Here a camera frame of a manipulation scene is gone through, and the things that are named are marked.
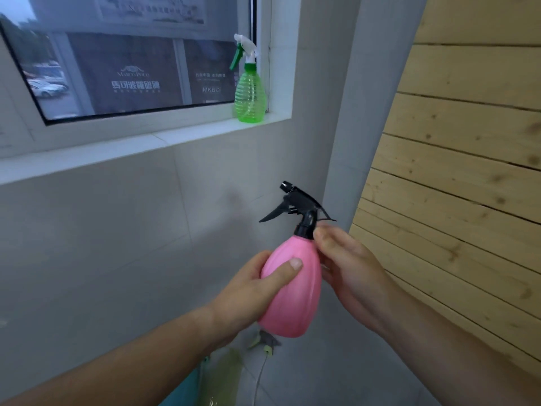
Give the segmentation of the person's right hand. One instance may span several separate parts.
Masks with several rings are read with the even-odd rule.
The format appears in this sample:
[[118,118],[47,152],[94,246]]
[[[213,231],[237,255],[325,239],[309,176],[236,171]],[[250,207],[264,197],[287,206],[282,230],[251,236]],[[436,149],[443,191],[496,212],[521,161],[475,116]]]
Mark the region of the person's right hand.
[[358,322],[388,340],[390,325],[398,319],[398,307],[405,300],[405,291],[375,255],[349,234],[347,250],[342,260],[332,260],[318,249],[323,279]]

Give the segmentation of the person's left hand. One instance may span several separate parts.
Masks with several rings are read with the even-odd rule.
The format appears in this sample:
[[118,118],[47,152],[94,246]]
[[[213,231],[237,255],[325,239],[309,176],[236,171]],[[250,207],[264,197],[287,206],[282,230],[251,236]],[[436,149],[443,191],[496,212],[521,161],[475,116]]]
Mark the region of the person's left hand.
[[234,337],[259,320],[283,289],[263,292],[260,273],[270,256],[270,251],[253,256],[208,305],[213,327],[221,338]]

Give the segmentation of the pink spray bottle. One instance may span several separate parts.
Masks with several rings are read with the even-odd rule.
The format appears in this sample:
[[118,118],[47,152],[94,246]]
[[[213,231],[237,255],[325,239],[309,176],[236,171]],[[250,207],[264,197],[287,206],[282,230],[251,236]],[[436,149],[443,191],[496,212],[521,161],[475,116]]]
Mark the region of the pink spray bottle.
[[298,338],[306,333],[314,319],[321,293],[321,262],[313,233],[319,221],[333,219],[314,197],[294,184],[283,181],[280,189],[285,193],[281,203],[260,223],[282,214],[300,215],[301,220],[293,235],[271,254],[260,277],[267,278],[293,258],[301,259],[302,268],[289,284],[281,288],[258,323],[275,336]]

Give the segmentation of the person's left forearm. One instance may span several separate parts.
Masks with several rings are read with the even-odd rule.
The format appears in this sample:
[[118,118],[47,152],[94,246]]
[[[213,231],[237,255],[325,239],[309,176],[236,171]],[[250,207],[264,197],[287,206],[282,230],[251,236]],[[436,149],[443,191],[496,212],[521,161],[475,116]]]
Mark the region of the person's left forearm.
[[0,406],[159,406],[216,345],[202,307]]

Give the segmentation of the person's right forearm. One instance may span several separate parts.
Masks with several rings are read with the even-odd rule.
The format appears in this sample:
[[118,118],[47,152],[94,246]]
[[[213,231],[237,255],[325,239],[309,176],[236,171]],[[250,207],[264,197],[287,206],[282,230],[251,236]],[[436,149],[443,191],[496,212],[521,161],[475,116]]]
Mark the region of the person's right forearm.
[[541,406],[541,381],[399,287],[382,336],[442,406]]

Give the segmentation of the yellow-green spray bottle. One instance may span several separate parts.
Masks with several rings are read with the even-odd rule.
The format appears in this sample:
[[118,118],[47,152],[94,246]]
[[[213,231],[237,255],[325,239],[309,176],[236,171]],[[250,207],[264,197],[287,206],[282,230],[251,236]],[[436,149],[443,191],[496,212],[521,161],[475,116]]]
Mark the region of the yellow-green spray bottle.
[[[254,378],[253,396],[250,406],[258,406],[258,392],[262,373],[267,360],[274,356],[282,343],[269,332],[260,329],[249,350],[261,349],[264,353],[260,371]],[[222,354],[209,355],[199,366],[199,389],[196,406],[235,406],[239,394],[242,371],[245,366],[238,349],[227,348]]]

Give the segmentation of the teal plastic container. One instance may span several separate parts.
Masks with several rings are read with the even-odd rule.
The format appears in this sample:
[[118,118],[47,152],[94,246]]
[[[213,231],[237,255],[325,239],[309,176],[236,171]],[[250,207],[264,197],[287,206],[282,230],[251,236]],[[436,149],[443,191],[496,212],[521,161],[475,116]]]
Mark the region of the teal plastic container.
[[159,406],[198,406],[205,368],[210,360],[206,356]]

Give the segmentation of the wooden slat panel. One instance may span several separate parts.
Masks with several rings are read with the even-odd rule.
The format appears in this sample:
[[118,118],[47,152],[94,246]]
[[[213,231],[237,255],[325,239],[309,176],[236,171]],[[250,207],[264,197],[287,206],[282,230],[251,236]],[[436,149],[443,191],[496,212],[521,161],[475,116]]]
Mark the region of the wooden slat panel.
[[541,0],[427,0],[350,233],[541,378]]

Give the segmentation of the green spray bottle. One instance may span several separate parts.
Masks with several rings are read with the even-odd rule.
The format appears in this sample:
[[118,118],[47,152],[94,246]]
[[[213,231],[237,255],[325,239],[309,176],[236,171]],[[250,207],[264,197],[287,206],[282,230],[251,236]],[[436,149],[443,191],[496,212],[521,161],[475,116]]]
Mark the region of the green spray bottle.
[[252,40],[238,33],[234,34],[234,40],[236,49],[229,69],[234,71],[240,61],[245,60],[244,71],[239,77],[234,94],[236,118],[244,123],[260,123],[267,110],[267,95],[257,70],[257,46]]

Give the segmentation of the white framed window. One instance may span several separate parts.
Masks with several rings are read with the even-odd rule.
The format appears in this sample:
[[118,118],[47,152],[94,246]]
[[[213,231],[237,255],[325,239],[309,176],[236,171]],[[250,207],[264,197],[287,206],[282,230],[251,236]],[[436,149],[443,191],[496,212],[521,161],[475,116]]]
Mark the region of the white framed window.
[[[0,187],[291,118],[301,0],[0,0]],[[257,46],[260,123],[236,118]]]

